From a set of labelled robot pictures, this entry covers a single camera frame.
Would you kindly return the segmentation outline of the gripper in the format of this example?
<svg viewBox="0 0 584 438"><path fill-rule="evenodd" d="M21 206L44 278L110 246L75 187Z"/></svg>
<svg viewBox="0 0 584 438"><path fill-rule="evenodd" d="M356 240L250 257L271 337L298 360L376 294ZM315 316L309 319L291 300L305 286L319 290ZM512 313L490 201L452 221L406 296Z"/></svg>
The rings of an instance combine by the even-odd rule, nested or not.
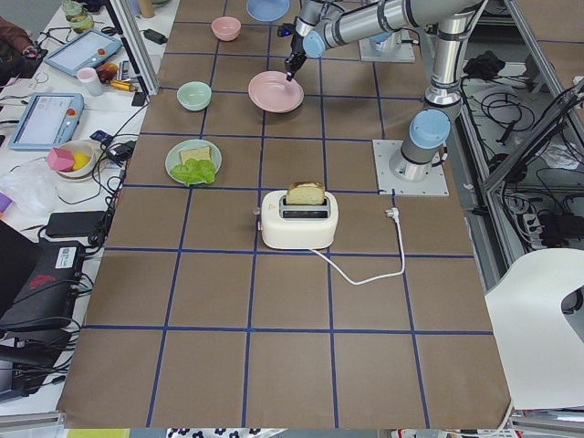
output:
<svg viewBox="0 0 584 438"><path fill-rule="evenodd" d="M290 43L291 53L285 59L285 68L288 81L292 81L297 74L297 70L292 68L302 68L307 60L307 55L303 48L304 37L302 37L297 31L297 25L301 24L301 18L296 16L292 23L283 23L278 26L279 37L292 36Z"/></svg>

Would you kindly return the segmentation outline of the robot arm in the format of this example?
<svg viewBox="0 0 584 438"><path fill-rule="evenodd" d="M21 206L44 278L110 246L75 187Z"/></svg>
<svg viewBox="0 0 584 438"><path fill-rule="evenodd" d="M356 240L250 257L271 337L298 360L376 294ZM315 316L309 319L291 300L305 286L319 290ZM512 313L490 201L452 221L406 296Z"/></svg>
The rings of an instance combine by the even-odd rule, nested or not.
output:
<svg viewBox="0 0 584 438"><path fill-rule="evenodd" d="M449 119L445 133L460 114L461 71L467 40L486 6L485 1L374 1L346 10L336 1L306 1L293 22L291 53L285 60L286 80L292 80L306 59L322 57L335 47L362 39L395 34L406 27L437 25L430 84L424 111L413 122L430 128L430 112Z"/></svg>

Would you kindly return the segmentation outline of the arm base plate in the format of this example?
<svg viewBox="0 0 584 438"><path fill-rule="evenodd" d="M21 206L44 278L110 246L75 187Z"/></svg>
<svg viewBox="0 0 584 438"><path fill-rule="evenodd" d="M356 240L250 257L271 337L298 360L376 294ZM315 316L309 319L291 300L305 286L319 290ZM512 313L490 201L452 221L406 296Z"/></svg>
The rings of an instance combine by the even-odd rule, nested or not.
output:
<svg viewBox="0 0 584 438"><path fill-rule="evenodd" d="M369 62L413 63L413 41L408 30L380 34L359 41L360 59Z"/></svg>
<svg viewBox="0 0 584 438"><path fill-rule="evenodd" d="M402 156L402 141L373 140L378 193L409 197L449 195L440 154L425 164L413 164Z"/></svg>

